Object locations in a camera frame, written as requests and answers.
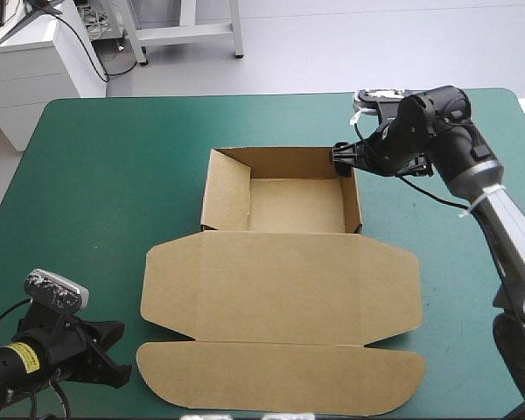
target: white metal frame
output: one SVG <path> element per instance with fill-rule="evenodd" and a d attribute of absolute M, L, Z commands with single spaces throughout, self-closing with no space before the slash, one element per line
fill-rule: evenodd
<path fill-rule="evenodd" d="M 230 24 L 196 24 L 196 0 L 181 0 L 179 26 L 167 28 L 137 28 L 137 18 L 129 4 L 131 0 L 118 0 L 122 21 L 136 56 L 136 61 L 145 66 L 148 60 L 144 54 L 146 46 L 171 46 L 190 44 L 215 39 L 233 39 L 235 57 L 243 57 L 242 22 L 238 0 L 229 0 Z"/>

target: gray floor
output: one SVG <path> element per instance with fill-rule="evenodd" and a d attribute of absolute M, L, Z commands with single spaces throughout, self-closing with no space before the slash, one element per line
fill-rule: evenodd
<path fill-rule="evenodd" d="M 142 27 L 175 25 L 179 2 L 134 0 Z M 525 97 L 525 0 L 241 0 L 246 56 L 231 42 L 152 47 L 150 64 L 110 96 L 343 92 L 356 88 L 508 88 Z M 199 0 L 201 23 L 227 0 Z M 130 49 L 101 51 L 111 73 Z M 0 135 L 0 202 L 18 165 Z"/>

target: cabinet drawer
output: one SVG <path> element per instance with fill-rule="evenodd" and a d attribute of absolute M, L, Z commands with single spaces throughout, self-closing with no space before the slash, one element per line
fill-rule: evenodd
<path fill-rule="evenodd" d="M 78 92 L 67 73 L 0 81 L 0 108 L 77 97 Z"/>
<path fill-rule="evenodd" d="M 0 81 L 65 73 L 54 47 L 0 52 Z"/>
<path fill-rule="evenodd" d="M 17 151 L 24 151 L 46 103 L 0 108 L 0 129 Z"/>

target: folded cardboard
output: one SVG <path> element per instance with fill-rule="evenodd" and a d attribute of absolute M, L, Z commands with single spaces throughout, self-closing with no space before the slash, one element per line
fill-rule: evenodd
<path fill-rule="evenodd" d="M 361 229 L 355 171 L 338 178 L 327 147 L 212 150 L 201 224 L 254 232 Z"/>
<path fill-rule="evenodd" d="M 140 372 L 190 408 L 393 410 L 416 392 L 424 361 L 364 345 L 421 324 L 418 270 L 408 251 L 358 234 L 208 230 L 158 245 L 142 315 L 196 341 L 141 346 Z"/>

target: white cabinet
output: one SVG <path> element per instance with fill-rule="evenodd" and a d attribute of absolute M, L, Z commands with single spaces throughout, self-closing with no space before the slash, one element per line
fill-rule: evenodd
<path fill-rule="evenodd" d="M 8 2 L 6 17 L 14 12 L 17 2 Z M 65 0 L 57 8 L 78 32 L 101 71 L 73 1 Z M 0 28 L 0 38 L 17 21 L 18 17 L 14 17 Z M 39 17 L 0 45 L 0 128 L 13 146 L 23 151 L 48 102 L 59 98 L 104 97 L 106 86 L 72 31 L 54 17 Z"/>

